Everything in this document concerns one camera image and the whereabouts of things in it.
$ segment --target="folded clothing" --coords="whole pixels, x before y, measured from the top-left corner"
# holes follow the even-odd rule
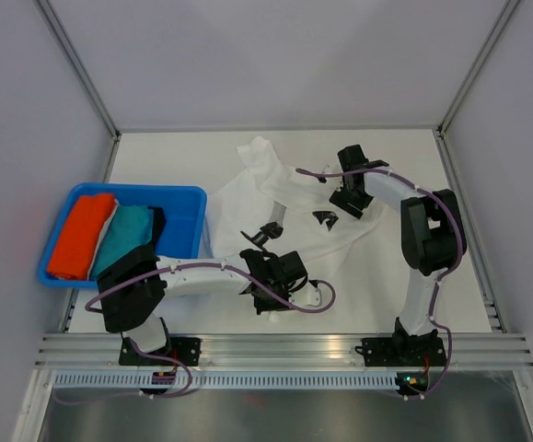
[[[87,280],[117,206],[112,193],[80,196],[65,220],[47,272],[58,279]]]
[[[149,244],[154,230],[161,233],[163,226],[154,229],[154,209],[142,205],[128,205],[117,208],[109,226],[109,231],[98,249],[97,257],[90,272],[90,279],[96,281],[98,275],[137,246]]]

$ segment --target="metal grille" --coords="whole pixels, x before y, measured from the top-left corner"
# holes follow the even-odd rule
[[[192,389],[211,390],[395,390],[396,373],[288,373],[288,372],[192,372]],[[152,389],[153,372],[58,371],[56,388]],[[171,384],[182,387],[186,374],[179,372]]]

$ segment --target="gray floor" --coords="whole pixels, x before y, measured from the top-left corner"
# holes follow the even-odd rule
[[[105,393],[61,390],[59,397],[76,401]],[[407,403],[372,391],[271,390],[52,403],[44,428],[41,440],[48,442],[532,440],[516,387],[501,374],[449,374],[434,396]]]

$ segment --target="white table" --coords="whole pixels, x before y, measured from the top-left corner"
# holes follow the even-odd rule
[[[430,130],[262,131],[124,134],[110,182],[197,185],[216,192],[244,169],[236,146],[254,136],[272,141],[286,164],[322,170],[347,145],[362,145],[371,159],[384,159],[416,184],[447,187]],[[165,299],[156,313],[177,333],[374,333],[392,332],[407,291],[409,267],[400,250],[400,218],[388,211],[376,229],[358,239],[331,278],[338,299],[322,314],[284,312],[277,321],[257,316],[250,296]],[[78,295],[70,332],[104,332],[100,315],[84,305],[96,293]],[[469,255],[447,277],[436,318],[453,332],[490,332],[491,327]]]

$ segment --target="gray wall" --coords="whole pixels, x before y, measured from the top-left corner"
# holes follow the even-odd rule
[[[504,0],[52,0],[117,125],[438,124]]]
[[[449,135],[504,313],[533,350],[533,0],[520,7]]]
[[[1,0],[0,441],[64,298],[37,282],[37,260],[64,195],[98,176],[109,142],[35,6]]]

